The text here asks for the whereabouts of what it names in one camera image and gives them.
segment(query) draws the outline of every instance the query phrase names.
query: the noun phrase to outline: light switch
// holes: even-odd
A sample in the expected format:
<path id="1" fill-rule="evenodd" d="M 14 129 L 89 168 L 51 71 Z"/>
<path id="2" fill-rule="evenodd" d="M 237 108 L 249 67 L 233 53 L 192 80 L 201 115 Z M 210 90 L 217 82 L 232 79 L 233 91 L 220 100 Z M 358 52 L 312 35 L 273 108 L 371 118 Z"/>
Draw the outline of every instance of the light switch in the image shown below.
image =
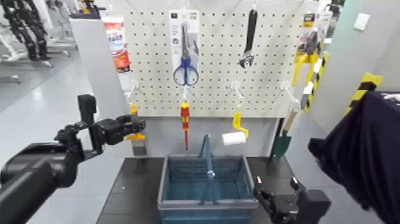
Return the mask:
<path id="1" fill-rule="evenodd" d="M 357 30 L 364 30 L 370 17 L 371 15 L 360 13 L 354 23 L 354 28 L 356 28 Z"/>

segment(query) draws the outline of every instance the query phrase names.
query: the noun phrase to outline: plastic basket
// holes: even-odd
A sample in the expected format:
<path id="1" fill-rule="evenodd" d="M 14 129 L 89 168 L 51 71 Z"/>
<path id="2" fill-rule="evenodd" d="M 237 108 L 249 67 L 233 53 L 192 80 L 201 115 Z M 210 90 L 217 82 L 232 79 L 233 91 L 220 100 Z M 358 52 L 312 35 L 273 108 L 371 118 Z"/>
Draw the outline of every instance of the plastic basket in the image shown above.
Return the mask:
<path id="1" fill-rule="evenodd" d="M 212 156 L 208 138 L 204 138 L 200 155 L 169 155 L 164 159 L 158 192 L 163 224 L 244 224 L 257 208 L 246 158 Z"/>

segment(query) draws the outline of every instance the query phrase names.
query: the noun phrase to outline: red screwdriver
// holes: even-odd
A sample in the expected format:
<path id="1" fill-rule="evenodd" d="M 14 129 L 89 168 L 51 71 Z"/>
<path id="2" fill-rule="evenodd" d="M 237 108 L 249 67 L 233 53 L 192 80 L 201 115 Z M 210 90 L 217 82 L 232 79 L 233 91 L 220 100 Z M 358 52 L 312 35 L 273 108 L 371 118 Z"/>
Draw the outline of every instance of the red screwdriver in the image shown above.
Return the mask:
<path id="1" fill-rule="evenodd" d="M 189 104 L 186 102 L 183 102 L 180 105 L 180 116 L 182 117 L 182 129 L 185 133 L 185 147 L 186 150 L 188 150 L 188 131 L 189 131 Z"/>

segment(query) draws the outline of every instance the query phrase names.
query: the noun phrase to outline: pegboard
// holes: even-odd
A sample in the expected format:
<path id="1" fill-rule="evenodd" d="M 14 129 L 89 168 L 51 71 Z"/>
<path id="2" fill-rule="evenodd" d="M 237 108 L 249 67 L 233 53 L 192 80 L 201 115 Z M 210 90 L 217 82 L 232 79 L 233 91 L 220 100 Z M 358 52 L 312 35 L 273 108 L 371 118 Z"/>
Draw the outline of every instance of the pegboard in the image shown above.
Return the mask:
<path id="1" fill-rule="evenodd" d="M 125 18 L 130 78 L 139 82 L 132 102 L 142 116 L 179 116 L 183 89 L 173 80 L 169 10 L 182 9 L 183 1 L 115 1 Z M 316 11 L 315 1 L 257 1 L 258 20 L 251 67 L 243 69 L 239 56 L 246 43 L 248 14 L 253 1 L 191 1 L 199 10 L 199 82 L 189 88 L 190 115 L 232 117 L 242 103 L 242 117 L 284 117 L 290 99 L 281 92 L 291 81 L 303 16 Z M 240 83 L 240 99 L 230 85 Z"/>

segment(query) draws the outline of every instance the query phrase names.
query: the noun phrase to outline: blue basket handle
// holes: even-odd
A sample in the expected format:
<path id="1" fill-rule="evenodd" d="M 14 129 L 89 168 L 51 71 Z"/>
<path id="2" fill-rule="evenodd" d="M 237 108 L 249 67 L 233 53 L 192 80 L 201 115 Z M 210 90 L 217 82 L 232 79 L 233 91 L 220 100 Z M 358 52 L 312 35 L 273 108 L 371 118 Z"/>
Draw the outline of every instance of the blue basket handle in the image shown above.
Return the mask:
<path id="1" fill-rule="evenodd" d="M 201 146 L 201 151 L 199 154 L 199 158 L 201 158 L 203 156 L 203 153 L 205 151 L 206 154 L 206 161 L 207 161 L 207 176 L 208 176 L 208 181 L 207 181 L 207 185 L 205 187 L 204 193 L 203 193 L 203 197 L 202 200 L 200 201 L 199 205 L 204 205 L 205 199 L 207 198 L 207 194 L 211 189 L 211 193 L 212 193 L 212 203 L 214 205 L 217 205 L 217 201 L 215 200 L 215 192 L 214 192 L 214 178 L 215 178 L 215 173 L 213 171 L 213 164 L 211 163 L 211 157 L 213 156 L 211 154 L 211 150 L 210 150 L 210 134 L 206 133 L 204 135 L 204 139 L 203 139 L 203 144 Z"/>

